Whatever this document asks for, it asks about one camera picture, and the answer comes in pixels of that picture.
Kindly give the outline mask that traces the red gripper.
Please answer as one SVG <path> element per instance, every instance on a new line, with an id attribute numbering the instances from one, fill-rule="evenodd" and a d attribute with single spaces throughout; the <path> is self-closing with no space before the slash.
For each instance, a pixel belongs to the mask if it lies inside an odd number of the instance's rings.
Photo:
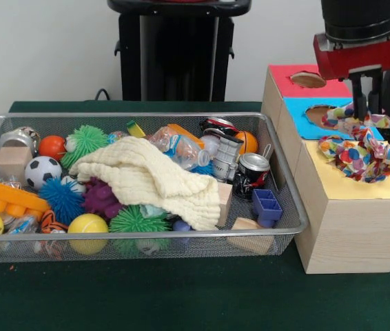
<path id="1" fill-rule="evenodd" d="M 320 75 L 326 80 L 348 79 L 352 84 L 354 117 L 364 121 L 367 100 L 362 91 L 361 74 L 371 73 L 369 110 L 382 114 L 382 71 L 390 70 L 390 33 L 376 40 L 356 43 L 333 42 L 326 34 L 314 36 L 314 52 Z"/>

